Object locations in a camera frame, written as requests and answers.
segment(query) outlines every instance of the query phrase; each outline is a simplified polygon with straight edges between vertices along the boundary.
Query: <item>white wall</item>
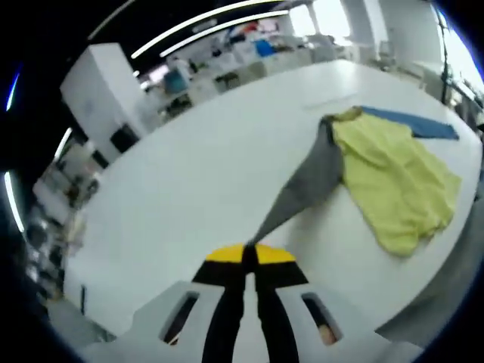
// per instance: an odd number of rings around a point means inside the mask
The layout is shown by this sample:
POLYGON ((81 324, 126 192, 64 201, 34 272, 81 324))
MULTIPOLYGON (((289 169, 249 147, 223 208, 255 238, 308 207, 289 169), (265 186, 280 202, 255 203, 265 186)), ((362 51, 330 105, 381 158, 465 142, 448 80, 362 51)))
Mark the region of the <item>white wall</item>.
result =
POLYGON ((119 151, 110 137, 120 128, 123 110, 104 81, 89 49, 81 54, 60 85, 62 97, 88 138, 112 163, 119 151))
POLYGON ((383 12, 379 0, 363 0, 365 2, 366 12, 371 25, 374 44, 378 47, 381 42, 388 41, 388 32, 386 31, 383 12))
POLYGON ((421 0, 380 0, 389 40, 399 65, 412 61, 440 63, 438 27, 430 3, 421 0))
POLYGON ((140 108, 146 104, 147 97, 133 76, 133 69, 123 50, 117 43, 92 45, 89 48, 107 86, 124 110, 126 119, 123 122, 128 123, 139 138, 144 137, 148 132, 141 120, 140 108))
POLYGON ((341 0, 341 4, 351 28, 349 38, 357 43, 373 45, 374 37, 364 0, 341 0))

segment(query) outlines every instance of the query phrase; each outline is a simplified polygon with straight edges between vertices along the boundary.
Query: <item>office desk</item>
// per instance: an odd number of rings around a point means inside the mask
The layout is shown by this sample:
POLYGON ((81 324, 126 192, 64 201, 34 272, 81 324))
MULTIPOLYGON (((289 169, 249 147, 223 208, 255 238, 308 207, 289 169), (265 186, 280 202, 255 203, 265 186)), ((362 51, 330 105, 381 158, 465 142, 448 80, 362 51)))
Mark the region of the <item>office desk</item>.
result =
POLYGON ((415 254, 384 252, 339 186, 265 239, 284 246, 315 284, 326 284, 378 328, 433 279, 452 251, 476 192, 481 144, 452 111, 412 84, 346 60, 252 82, 190 109, 124 153, 87 206, 84 247, 67 266, 65 292, 113 334, 215 248, 253 236, 312 146, 322 115, 354 104, 429 117, 459 141, 420 140, 462 178, 451 224, 415 254))

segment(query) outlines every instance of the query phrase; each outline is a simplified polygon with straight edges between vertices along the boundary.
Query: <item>gray cloth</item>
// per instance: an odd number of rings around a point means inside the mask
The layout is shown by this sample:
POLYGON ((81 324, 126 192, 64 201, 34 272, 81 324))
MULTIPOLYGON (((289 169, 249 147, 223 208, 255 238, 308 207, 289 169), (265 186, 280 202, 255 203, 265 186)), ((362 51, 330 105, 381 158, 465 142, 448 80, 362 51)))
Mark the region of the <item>gray cloth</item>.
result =
POLYGON ((254 245, 305 208, 325 200, 343 177, 343 155, 334 143, 333 128, 323 119, 308 156, 279 192, 255 237, 254 245))

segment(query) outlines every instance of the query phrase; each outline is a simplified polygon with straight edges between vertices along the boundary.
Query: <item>window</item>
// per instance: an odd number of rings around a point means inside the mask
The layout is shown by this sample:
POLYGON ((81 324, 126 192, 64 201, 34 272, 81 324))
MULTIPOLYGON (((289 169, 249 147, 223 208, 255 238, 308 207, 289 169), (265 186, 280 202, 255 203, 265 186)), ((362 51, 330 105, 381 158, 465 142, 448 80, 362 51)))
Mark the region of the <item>window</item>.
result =
POLYGON ((289 10, 295 36, 312 36, 316 34, 315 25, 309 16, 308 7, 300 5, 289 10))
POLYGON ((439 27, 442 62, 445 61, 445 43, 447 47, 447 60, 452 69, 453 77, 457 80, 466 79, 474 87, 484 92, 484 84, 482 83, 481 75, 479 74, 479 71, 474 63, 472 55, 462 41, 461 37, 452 29, 451 24, 447 22, 445 16, 438 9, 434 8, 434 14, 437 26, 439 27), (442 19, 443 36, 438 17, 442 19))
POLYGON ((335 38, 349 36, 348 18, 340 0, 317 0, 313 6, 321 34, 335 38))

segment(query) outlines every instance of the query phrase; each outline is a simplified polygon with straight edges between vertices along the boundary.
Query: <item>blue light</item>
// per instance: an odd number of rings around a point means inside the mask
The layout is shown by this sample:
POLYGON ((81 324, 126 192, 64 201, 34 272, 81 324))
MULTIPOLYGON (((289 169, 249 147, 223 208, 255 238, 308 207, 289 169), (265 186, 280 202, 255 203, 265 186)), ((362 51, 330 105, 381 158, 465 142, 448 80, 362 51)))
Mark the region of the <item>blue light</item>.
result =
POLYGON ((14 80, 14 84, 12 85, 12 88, 10 90, 10 94, 9 94, 8 100, 7 100, 7 109, 6 109, 6 111, 10 110, 10 107, 12 105, 12 101, 14 100, 15 86, 17 85, 17 80, 18 80, 18 76, 19 75, 20 75, 20 73, 17 73, 17 76, 15 77, 15 80, 14 80))

